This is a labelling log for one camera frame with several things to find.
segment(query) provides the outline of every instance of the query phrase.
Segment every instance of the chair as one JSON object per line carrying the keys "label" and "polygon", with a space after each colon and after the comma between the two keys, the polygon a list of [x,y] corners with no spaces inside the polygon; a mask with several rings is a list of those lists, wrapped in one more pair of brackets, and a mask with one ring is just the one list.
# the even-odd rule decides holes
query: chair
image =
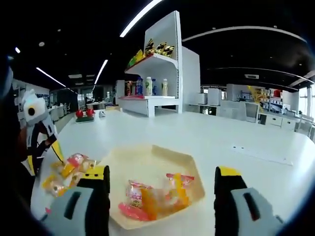
{"label": "chair", "polygon": [[300,122],[298,123],[296,132],[305,134],[307,137],[311,136],[314,118],[300,114]]}
{"label": "chair", "polygon": [[217,116],[246,121],[246,105],[244,102],[222,100]]}

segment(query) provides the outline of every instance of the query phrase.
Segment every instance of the office desk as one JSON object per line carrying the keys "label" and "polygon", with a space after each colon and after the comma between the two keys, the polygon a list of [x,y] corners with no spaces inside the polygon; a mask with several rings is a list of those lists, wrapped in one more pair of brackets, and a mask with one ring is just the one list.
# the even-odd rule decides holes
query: office desk
{"label": "office desk", "polygon": [[[154,118],[134,117],[118,111],[105,111],[100,119],[96,111],[94,122],[76,124],[72,119],[60,132],[59,141],[64,157],[79,152],[91,159],[106,160],[113,148],[136,144],[155,144],[163,148],[190,154],[196,163],[206,196],[179,217],[160,224],[126,231],[109,221],[111,236],[208,236],[214,235],[215,167],[224,165],[238,169],[248,187],[256,188],[272,205],[274,214],[287,221],[304,199],[315,172],[315,144],[305,135],[267,129],[263,125],[198,113],[169,113]],[[257,159],[235,152],[233,146],[287,158],[293,166]],[[41,187],[50,174],[46,156],[39,178],[36,179],[31,211],[40,218],[44,206],[53,197]],[[111,205],[110,210],[117,210]]]}

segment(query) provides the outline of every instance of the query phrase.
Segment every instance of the red object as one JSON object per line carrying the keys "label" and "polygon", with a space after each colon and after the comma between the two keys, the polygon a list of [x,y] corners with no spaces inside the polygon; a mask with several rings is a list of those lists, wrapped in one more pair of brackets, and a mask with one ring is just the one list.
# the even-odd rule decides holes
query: red object
{"label": "red object", "polygon": [[94,111],[92,109],[87,109],[86,113],[88,117],[92,117],[94,114]]}
{"label": "red object", "polygon": [[135,220],[141,220],[141,221],[149,221],[149,217],[147,213],[139,208],[129,206],[125,203],[120,203],[118,205],[118,208],[122,212],[123,215],[128,216]]}
{"label": "red object", "polygon": [[78,110],[76,111],[75,115],[78,117],[78,118],[82,118],[83,117],[83,112],[81,110]]}

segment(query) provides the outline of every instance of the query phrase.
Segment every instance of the tray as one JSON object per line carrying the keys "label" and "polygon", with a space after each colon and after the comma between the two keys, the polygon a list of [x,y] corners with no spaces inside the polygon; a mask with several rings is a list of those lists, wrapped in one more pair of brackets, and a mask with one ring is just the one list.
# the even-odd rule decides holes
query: tray
{"label": "tray", "polygon": [[[114,149],[99,165],[108,165],[110,168],[110,216],[126,230],[142,228],[182,214],[187,208],[205,197],[205,191],[193,157],[187,154],[155,145],[139,145]],[[118,204],[126,201],[126,187],[129,179],[159,188],[162,187],[163,179],[167,178],[166,173],[181,173],[195,177],[187,190],[187,195],[191,201],[189,207],[149,222],[133,220],[120,213]]]}
{"label": "tray", "polygon": [[94,117],[81,117],[75,120],[76,123],[91,122],[91,121],[94,121]]}

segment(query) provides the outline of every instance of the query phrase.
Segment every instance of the ceiling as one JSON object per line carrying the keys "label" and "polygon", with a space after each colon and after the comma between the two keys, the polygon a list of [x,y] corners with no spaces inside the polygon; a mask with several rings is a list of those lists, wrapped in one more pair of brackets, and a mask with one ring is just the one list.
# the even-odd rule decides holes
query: ceiling
{"label": "ceiling", "polygon": [[[201,0],[164,0],[125,38],[120,38],[129,21],[149,2],[112,1],[110,5],[106,1],[84,2],[69,7],[56,4],[41,11],[29,3],[21,6],[14,14],[21,20],[10,21],[6,26],[8,53],[14,57],[14,77],[49,89],[62,88],[36,70],[39,67],[69,88],[78,83],[93,85],[107,59],[98,85],[113,84],[118,79],[134,79],[132,75],[124,74],[124,69],[130,58],[143,47],[145,30],[166,14],[178,10],[183,46],[200,55],[202,84],[265,85],[294,91],[311,83],[301,82],[290,88],[293,82],[315,70],[315,31],[312,30],[310,7],[274,1],[209,4]],[[216,32],[237,26],[285,30],[307,42],[262,29]],[[185,40],[213,30],[214,33]],[[40,47],[40,42],[44,42],[44,46]],[[21,50],[20,54],[14,51],[15,47]],[[73,74],[82,77],[69,78]],[[259,79],[247,79],[245,74],[259,75]]]}

